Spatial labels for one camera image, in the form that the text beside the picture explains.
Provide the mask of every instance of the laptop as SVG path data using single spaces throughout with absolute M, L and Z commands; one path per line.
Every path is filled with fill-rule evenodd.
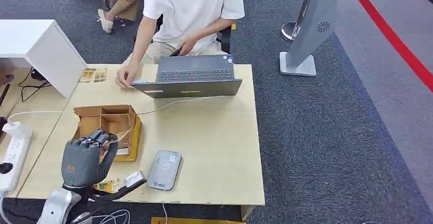
M 236 95 L 242 79 L 234 77 L 233 57 L 227 55 L 162 57 L 156 82 L 131 86 L 153 98 Z

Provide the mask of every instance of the small box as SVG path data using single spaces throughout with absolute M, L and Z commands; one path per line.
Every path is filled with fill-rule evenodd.
M 130 105 L 94 106 L 74 108 L 80 118 L 74 139 L 89 135 L 96 129 L 119 134 L 129 133 L 119 142 L 115 162 L 134 162 L 137 159 L 141 137 L 141 120 Z M 101 148 L 101 157 L 108 145 Z

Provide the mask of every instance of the logo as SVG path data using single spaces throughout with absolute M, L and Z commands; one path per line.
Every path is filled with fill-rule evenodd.
M 154 185 L 155 187 L 156 187 L 156 186 L 158 186 L 158 187 L 165 187 L 165 184 L 160 184 L 160 183 L 157 183 L 157 182 L 155 182 L 153 185 Z
M 316 30 L 319 33 L 323 33 L 323 32 L 328 31 L 330 28 L 331 28 L 331 24 L 328 23 L 327 21 L 323 21 L 323 22 L 319 23 L 319 25 L 317 25 Z
M 71 166 L 71 165 L 68 165 L 68 166 L 66 167 L 66 170 L 68 170 L 68 171 L 72 171 L 72 172 L 75 172 L 75 167 L 73 167 L 73 166 Z

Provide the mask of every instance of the person's hand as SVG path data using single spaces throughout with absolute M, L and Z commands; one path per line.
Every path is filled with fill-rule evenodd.
M 131 88 L 131 82 L 140 71 L 140 64 L 129 63 L 117 71 L 116 84 L 122 88 Z
M 176 47 L 176 49 L 182 48 L 179 55 L 180 56 L 188 55 L 188 53 L 194 48 L 194 45 L 196 45 L 197 41 L 198 38 L 194 34 L 181 38 L 179 45 Z

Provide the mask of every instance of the seated person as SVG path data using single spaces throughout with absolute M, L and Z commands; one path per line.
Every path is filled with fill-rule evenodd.
M 155 33 L 161 15 L 163 24 Z M 141 64 L 157 64 L 180 48 L 180 55 L 226 54 L 216 33 L 244 15 L 243 0 L 145 0 L 134 51 L 117 72 L 116 83 L 130 87 Z
M 101 19 L 102 29 L 110 34 L 113 29 L 115 17 L 135 21 L 137 18 L 138 0 L 109 0 L 111 10 L 105 12 L 98 9 L 98 16 Z

